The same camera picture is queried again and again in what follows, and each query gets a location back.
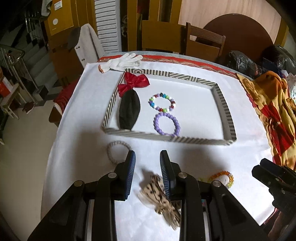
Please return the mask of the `leopard print bow scrunchie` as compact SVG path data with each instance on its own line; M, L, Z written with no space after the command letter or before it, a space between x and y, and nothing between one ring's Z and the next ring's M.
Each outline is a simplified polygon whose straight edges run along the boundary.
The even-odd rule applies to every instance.
M166 196L162 177L151 175L150 182L138 192L137 197L142 204L162 215L173 230L180 227L181 202L170 201Z

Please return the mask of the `black fabric hair piece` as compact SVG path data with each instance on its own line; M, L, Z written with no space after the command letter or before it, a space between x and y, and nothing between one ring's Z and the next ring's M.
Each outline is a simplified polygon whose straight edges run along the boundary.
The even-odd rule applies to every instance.
M140 112L140 100L135 90L128 90L121 98L119 107L119 126L131 130Z

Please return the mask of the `striped cardboard tray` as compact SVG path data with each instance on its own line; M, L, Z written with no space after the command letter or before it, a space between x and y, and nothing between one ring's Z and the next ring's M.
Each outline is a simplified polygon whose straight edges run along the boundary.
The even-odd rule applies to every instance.
M131 130L119 126L118 85L125 72L144 74L150 85L133 88L140 112ZM179 73L127 69L111 96L102 129L110 135L186 144L230 145L236 132L226 100L217 83Z

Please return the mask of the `orange red floral blanket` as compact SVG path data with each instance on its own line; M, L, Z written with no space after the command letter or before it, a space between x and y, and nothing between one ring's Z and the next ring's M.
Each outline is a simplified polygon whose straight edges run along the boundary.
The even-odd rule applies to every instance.
M287 81L272 71L255 80L237 78L265 128L273 162L295 171L295 103Z

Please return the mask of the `red satin bow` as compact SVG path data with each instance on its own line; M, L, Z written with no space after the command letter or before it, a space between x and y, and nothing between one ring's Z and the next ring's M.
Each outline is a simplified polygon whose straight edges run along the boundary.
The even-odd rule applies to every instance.
M125 80L124 84L118 85L118 93L120 97L123 97L124 94L135 88L144 88L150 85L148 78L144 75L134 75L129 72L125 72L123 75L123 78Z

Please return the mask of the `white glove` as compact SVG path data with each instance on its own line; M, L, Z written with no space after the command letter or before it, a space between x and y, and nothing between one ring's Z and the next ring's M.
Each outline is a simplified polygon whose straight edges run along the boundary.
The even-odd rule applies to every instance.
M140 66L142 59L142 55L125 53L119 58L110 59L106 63L100 63L98 69L101 73L106 73L109 70L124 72L126 68Z

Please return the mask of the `black plastic bag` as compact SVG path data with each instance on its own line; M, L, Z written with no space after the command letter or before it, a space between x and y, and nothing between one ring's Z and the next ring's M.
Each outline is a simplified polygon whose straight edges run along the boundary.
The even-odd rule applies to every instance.
M240 51L230 51L226 56L225 64L228 68L252 79L262 74L262 68Z

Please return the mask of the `white coat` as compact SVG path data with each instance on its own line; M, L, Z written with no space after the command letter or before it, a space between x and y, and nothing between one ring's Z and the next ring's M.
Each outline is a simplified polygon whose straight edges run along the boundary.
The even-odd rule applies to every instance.
M93 27L87 23L75 30L74 49L83 68L96 63L105 51Z

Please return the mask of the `wooden chair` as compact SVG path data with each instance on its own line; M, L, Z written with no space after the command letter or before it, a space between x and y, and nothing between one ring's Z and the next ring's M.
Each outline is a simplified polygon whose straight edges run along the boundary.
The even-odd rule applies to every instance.
M222 55L226 37L186 22L185 55L216 62Z

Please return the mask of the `round brown table top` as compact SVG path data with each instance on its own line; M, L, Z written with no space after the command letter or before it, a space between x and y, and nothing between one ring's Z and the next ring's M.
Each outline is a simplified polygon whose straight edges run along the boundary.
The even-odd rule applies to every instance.
M230 51L240 51L256 61L262 51L273 45L265 28L256 20L241 14L226 14L211 20L205 30L225 36L221 59Z

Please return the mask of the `metal rack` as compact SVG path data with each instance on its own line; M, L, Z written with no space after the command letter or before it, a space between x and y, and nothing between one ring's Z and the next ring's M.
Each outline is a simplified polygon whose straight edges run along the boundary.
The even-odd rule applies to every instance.
M35 90L38 90L38 87L23 60L24 56L25 51L1 44L1 66L5 67L10 72L10 75L17 80L34 104L37 104L33 93ZM29 81L31 86L34 86L32 93L24 84L23 79Z

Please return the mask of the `white louvered door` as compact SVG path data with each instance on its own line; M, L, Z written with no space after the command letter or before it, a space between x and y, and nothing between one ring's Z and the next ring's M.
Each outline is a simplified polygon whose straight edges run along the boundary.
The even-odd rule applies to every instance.
M94 1L97 35L106 53L121 52L120 1Z

